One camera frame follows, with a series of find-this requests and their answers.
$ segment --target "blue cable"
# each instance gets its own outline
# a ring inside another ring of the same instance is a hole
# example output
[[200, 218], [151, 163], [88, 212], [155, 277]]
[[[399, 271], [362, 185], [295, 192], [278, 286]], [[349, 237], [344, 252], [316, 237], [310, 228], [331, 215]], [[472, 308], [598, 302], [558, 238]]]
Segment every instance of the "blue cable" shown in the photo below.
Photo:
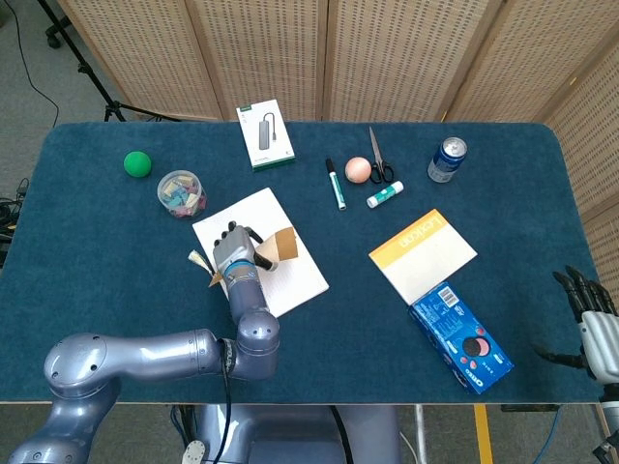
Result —
[[538, 454], [538, 457], [536, 457], [535, 460], [533, 461], [533, 464], [539, 464], [540, 463], [540, 461], [544, 457], [544, 454], [545, 454], [546, 450], [548, 449], [548, 447], [552, 443], [552, 438], [554, 437], [554, 432], [557, 429], [557, 424], [559, 423], [559, 418], [561, 417], [561, 411], [562, 411], [561, 408], [562, 408], [562, 406], [559, 406], [559, 409], [557, 409], [557, 414], [554, 415], [554, 422], [552, 423], [552, 427], [550, 428], [550, 433], [548, 433], [548, 438], [545, 439], [544, 446], [540, 450], [540, 453]]

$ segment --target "plastic container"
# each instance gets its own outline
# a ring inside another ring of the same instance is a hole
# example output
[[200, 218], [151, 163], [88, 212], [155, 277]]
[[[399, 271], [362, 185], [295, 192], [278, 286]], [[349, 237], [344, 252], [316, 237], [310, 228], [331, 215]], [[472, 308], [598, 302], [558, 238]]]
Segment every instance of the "plastic container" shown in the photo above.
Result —
[[190, 171], [172, 171], [157, 186], [157, 197], [175, 218], [191, 218], [206, 208], [206, 193]]

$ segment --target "white box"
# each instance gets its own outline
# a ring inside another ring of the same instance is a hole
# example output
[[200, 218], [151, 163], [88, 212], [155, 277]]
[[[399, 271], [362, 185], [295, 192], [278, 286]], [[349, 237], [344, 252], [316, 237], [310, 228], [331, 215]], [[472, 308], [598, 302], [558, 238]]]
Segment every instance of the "white box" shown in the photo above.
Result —
[[294, 152], [277, 100], [236, 108], [254, 171], [292, 162]]

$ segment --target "soda can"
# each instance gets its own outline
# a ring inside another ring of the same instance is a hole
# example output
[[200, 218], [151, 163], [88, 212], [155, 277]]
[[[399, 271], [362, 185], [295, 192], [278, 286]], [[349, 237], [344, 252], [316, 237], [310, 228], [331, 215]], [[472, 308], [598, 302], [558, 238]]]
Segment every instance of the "soda can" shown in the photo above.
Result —
[[466, 143], [457, 137], [446, 138], [429, 162], [427, 174], [430, 179], [438, 183], [452, 180], [459, 166], [466, 157]]

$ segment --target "cardboard piece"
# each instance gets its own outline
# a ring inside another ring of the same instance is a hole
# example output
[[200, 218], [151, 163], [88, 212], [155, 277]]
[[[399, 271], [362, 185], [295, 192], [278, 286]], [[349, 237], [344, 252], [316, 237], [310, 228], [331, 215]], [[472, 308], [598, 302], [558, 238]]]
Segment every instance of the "cardboard piece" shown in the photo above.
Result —
[[[278, 230], [275, 234], [265, 240], [255, 248], [258, 254], [261, 254], [272, 263], [279, 263], [287, 259], [296, 258], [299, 255], [297, 249], [297, 240], [294, 236], [294, 228], [286, 227]], [[215, 273], [209, 283], [212, 287], [218, 283], [223, 277], [220, 273]]]

